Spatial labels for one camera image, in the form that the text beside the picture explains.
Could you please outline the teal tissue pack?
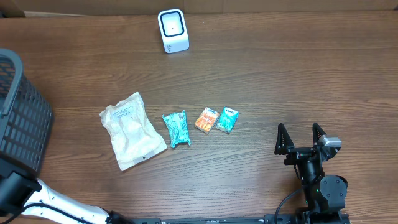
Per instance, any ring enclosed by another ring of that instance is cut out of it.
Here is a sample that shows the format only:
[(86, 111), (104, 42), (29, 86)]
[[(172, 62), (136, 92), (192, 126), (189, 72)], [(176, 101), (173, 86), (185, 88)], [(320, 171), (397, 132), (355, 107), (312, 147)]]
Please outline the teal tissue pack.
[(216, 124), (216, 129), (228, 134), (231, 133), (238, 116), (239, 116), (238, 111), (225, 106)]

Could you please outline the teal crinkled snack packet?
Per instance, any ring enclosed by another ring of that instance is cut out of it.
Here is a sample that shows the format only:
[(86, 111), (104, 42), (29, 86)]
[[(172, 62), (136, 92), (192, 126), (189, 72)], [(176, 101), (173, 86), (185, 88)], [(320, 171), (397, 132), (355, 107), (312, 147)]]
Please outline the teal crinkled snack packet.
[(162, 119), (169, 131), (171, 148), (174, 149), (178, 144), (187, 143), (189, 146), (191, 145), (185, 110), (167, 116), (163, 115)]

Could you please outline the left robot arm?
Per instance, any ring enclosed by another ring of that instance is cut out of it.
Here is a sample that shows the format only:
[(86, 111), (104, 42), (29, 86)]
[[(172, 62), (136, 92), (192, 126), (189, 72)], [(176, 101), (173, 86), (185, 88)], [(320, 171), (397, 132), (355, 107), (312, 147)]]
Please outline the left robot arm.
[(114, 211), (80, 203), (36, 178), (15, 159), (1, 156), (1, 216), (10, 223), (19, 215), (32, 215), (58, 223), (132, 223)]

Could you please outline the orange tissue pack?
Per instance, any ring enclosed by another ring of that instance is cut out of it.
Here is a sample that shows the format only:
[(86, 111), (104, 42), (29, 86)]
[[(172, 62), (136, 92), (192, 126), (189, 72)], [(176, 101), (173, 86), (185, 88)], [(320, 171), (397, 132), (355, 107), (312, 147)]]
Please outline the orange tissue pack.
[(215, 123), (217, 122), (218, 118), (220, 117), (219, 112), (206, 107), (201, 114), (199, 115), (198, 119), (195, 121), (195, 127), (198, 128), (200, 131), (208, 134)]

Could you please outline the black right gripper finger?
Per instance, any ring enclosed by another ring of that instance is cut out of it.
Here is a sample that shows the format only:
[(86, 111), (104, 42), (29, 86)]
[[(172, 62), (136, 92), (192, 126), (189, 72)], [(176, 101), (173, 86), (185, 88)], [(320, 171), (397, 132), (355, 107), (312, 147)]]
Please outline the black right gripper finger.
[(314, 145), (319, 145), (319, 146), (324, 146), (325, 143), (323, 142), (323, 136), (326, 135), (326, 132), (322, 130), (320, 125), (318, 123), (313, 123), (312, 124), (312, 133), (313, 133), (313, 144)]
[(292, 152), (295, 148), (283, 123), (279, 123), (277, 129), (277, 140), (275, 144), (275, 155), (286, 155)]

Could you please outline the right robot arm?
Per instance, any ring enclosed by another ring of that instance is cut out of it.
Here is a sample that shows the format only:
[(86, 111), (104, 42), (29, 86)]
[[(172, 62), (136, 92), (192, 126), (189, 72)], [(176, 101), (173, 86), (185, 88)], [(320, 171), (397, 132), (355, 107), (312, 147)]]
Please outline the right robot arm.
[(342, 147), (338, 136), (328, 135), (318, 123), (312, 124), (313, 146), (295, 147), (285, 126), (280, 123), (274, 154), (284, 155), (284, 164), (293, 166), (301, 188), (292, 192), (278, 205), (274, 223), (278, 223), (283, 204), (300, 192), (306, 206), (284, 220), (284, 223), (349, 223), (349, 216), (341, 213), (345, 208), (348, 181), (339, 175), (326, 175), (323, 163), (336, 156)]

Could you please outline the clear white plastic pouch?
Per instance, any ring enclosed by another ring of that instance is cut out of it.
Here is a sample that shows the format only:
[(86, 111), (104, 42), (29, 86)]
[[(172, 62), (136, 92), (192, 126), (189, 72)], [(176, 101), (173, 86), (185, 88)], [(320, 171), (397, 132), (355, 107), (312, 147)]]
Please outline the clear white plastic pouch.
[(138, 92), (114, 106), (107, 106), (99, 116), (103, 127), (110, 135), (111, 145), (121, 171), (132, 168), (167, 149), (163, 137), (149, 121), (143, 99)]

